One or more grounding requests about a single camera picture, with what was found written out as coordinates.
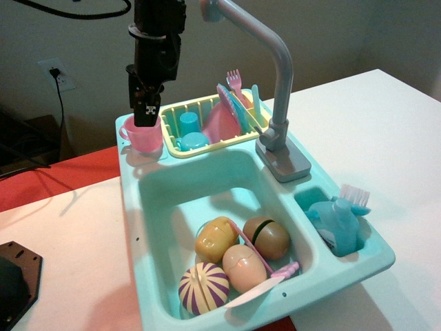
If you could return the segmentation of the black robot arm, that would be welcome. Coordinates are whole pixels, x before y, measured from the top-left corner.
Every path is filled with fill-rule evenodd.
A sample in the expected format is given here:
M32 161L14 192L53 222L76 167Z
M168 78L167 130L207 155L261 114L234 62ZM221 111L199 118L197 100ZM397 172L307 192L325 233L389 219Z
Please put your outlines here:
M177 77L185 20L184 1L134 2L134 23L128 28L135 39L134 63L125 70L137 127L156 125L163 84Z

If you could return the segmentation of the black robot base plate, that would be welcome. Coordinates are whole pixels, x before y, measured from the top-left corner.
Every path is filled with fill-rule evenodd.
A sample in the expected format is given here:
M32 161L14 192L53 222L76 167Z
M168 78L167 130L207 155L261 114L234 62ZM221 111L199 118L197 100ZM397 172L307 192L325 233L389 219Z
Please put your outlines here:
M11 330L39 297L42 256L15 241L1 244L1 329Z

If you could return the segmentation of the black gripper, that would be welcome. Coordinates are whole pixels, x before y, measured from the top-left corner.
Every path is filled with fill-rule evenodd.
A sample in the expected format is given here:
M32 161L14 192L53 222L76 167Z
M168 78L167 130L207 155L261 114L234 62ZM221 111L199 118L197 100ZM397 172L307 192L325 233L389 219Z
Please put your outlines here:
M177 76L181 37L170 32L150 36L131 32L135 38L134 63L126 66L130 107L136 127L153 127L158 119L163 84Z

